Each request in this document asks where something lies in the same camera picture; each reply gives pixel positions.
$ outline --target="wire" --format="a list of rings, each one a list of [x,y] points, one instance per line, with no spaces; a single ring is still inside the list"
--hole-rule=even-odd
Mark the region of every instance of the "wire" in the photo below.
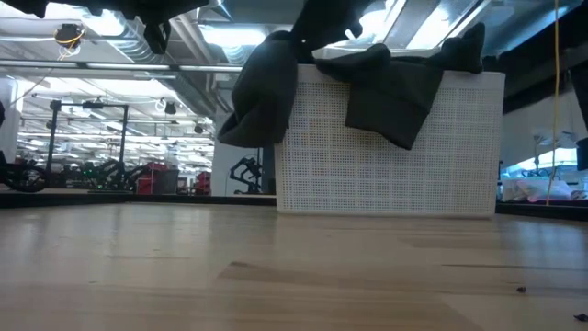
[[[74,38],[72,38],[72,39],[70,39],[70,40],[58,40],[58,39],[57,39],[57,30],[53,31],[53,37],[55,38],[55,41],[57,41],[58,43],[61,43],[61,44],[65,44],[65,45],[67,45],[67,44],[71,44],[71,43],[75,43],[76,41],[80,40],[80,38],[82,38],[82,37],[84,36],[84,34],[85,34],[85,27],[84,27],[84,29],[83,29],[83,30],[80,32],[80,34],[79,34],[79,35],[77,35],[76,37],[74,37]]]
[[[558,147],[557,128],[558,128],[558,113],[560,112],[560,0],[555,2],[555,104],[553,109],[553,155],[551,156],[551,177],[549,178],[548,196],[546,205],[549,205],[549,198],[551,196],[551,186],[555,178],[555,150]]]
[[[72,47],[74,46],[74,44],[70,44],[70,47],[67,49],[67,51],[69,52]],[[61,61],[65,58],[65,56],[63,56],[63,54],[57,59],[57,61]],[[49,77],[49,75],[53,72],[53,70],[55,70],[55,68],[51,68],[37,83],[35,83],[35,85],[33,87],[31,87],[29,90],[27,90],[27,92],[25,92],[22,96],[18,97],[16,100],[12,101],[8,107],[11,108],[13,105],[15,105],[18,101],[20,101],[21,99],[23,99],[24,97],[28,96],[28,94],[30,94],[30,92],[32,92],[35,88],[37,88],[37,86],[39,86],[45,79],[47,79],[47,77]]]

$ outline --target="metal frame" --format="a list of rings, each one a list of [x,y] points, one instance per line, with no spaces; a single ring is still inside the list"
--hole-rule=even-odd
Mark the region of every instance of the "metal frame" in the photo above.
[[[119,162],[124,162],[125,158],[125,140],[127,138],[127,125],[129,124],[129,105],[124,104],[102,104],[102,103],[94,103],[94,102],[85,102],[85,103],[63,103],[60,100],[53,100],[49,107],[53,111],[53,116],[51,118],[51,135],[49,138],[49,151],[47,152],[47,164],[45,166],[45,171],[47,172],[47,176],[51,180],[51,166],[53,164],[53,151],[55,149],[55,133],[57,131],[57,114],[62,111],[63,106],[73,106],[73,107],[86,107],[86,108],[122,108],[123,109],[123,118],[122,118],[122,133],[120,134],[120,154],[119,154]]]

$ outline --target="white perforated box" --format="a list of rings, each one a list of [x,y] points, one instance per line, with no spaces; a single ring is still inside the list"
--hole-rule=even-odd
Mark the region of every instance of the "white perforated box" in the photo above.
[[[276,145],[277,209],[289,213],[494,214],[504,75],[445,72],[411,151],[345,126],[349,86],[299,66]]]

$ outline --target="ceiling light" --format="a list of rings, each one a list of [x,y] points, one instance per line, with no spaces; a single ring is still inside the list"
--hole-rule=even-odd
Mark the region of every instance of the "ceiling light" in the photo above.
[[[488,7],[491,1],[492,0],[484,0],[479,6],[476,7],[476,9],[469,13],[469,15],[461,23],[459,23],[459,25],[455,29],[453,29],[453,31],[451,31],[451,33],[449,33],[447,37],[454,38],[459,36],[461,32],[463,32],[463,30],[469,26],[469,23],[471,23],[471,21],[474,18],[479,17],[481,15],[481,12],[485,10],[486,7]]]
[[[390,34],[394,23],[398,19],[398,16],[401,14],[401,11],[404,9],[404,5],[406,5],[406,0],[387,0],[386,1],[386,9],[388,10],[388,15],[384,19],[384,22],[381,24],[380,31],[376,33],[376,37],[374,38],[373,42],[385,42],[386,38]]]
[[[50,137],[51,134],[48,132],[19,132],[19,136],[23,137]],[[68,138],[68,139],[120,139],[120,135],[117,134],[71,134],[71,133],[55,133],[55,137]],[[184,137],[184,136],[171,136],[167,137],[168,141],[162,143],[174,143],[174,142],[210,142],[210,138],[205,137]],[[162,137],[157,136],[127,136],[127,142],[140,142],[149,143],[150,141],[160,142]]]
[[[95,16],[85,9],[82,14],[82,22],[100,36],[117,37],[125,31],[125,26],[110,10],[103,10],[101,16]]]
[[[449,32],[450,25],[449,13],[443,7],[438,7],[419,28],[406,48],[430,50],[436,47]]]
[[[211,26],[200,26],[200,29],[207,43],[221,47],[257,46],[266,39],[266,34],[259,29],[213,28]]]
[[[195,71],[206,73],[240,73],[243,69],[233,65],[179,65],[180,71]]]
[[[384,20],[386,19],[387,11],[385,9],[369,12],[359,19],[359,24],[363,28],[362,37],[370,34],[378,33],[382,30]]]
[[[77,68],[77,63],[63,61],[23,61],[0,60],[0,66],[33,67],[33,68]]]
[[[112,70],[170,70],[166,64],[135,64],[135,63],[87,63],[90,69],[112,69]]]

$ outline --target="wooden table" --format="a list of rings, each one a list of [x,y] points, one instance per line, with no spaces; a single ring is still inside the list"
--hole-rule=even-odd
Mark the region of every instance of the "wooden table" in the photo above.
[[[585,330],[588,226],[117,204],[0,211],[2,330]],[[526,286],[527,293],[515,289]]]

